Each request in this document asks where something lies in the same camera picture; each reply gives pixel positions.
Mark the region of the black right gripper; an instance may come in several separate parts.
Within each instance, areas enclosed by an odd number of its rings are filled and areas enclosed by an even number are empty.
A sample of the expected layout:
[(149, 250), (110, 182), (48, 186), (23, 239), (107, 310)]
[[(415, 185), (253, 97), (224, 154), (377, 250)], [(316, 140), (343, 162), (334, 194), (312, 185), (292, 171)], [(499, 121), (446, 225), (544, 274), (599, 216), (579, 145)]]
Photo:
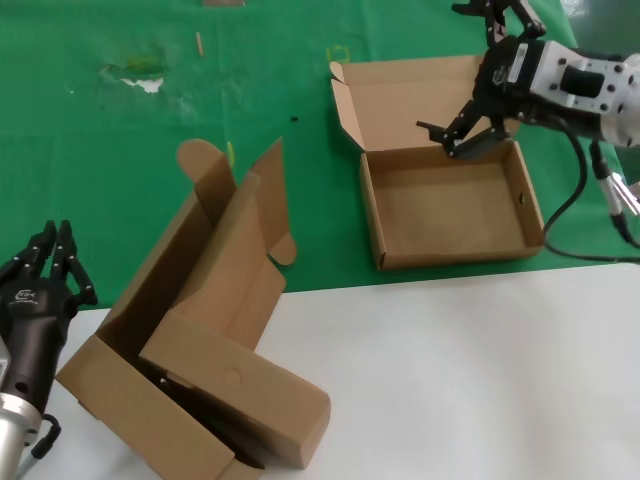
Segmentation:
[[(507, 37), (505, 11), (511, 9), (523, 26), (517, 37)], [(429, 132), (450, 158), (475, 159), (510, 137), (507, 119), (518, 117), (518, 108), (534, 98), (533, 78), (543, 52), (545, 25), (527, 0), (470, 0), (453, 3), (460, 15), (483, 17), (490, 47), (478, 70), (472, 99), (444, 128), (424, 121), (417, 125)], [(490, 125), (470, 136), (480, 120)]]

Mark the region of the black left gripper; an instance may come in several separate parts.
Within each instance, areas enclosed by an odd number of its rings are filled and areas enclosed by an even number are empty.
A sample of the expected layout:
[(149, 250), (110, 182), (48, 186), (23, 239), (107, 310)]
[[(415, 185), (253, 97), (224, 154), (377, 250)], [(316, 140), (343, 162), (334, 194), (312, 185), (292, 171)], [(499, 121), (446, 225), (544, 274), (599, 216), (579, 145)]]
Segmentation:
[[(52, 279), (57, 281), (38, 278), (53, 248)], [(78, 286), (76, 293), (67, 285), (68, 275)], [(75, 312), (67, 302), (98, 304), (93, 282), (77, 257), (70, 221), (63, 220), (56, 235), (55, 222), (48, 220), (1, 267), (1, 279), (13, 280), (1, 287), (1, 331), (10, 354), (1, 391), (45, 406)]]

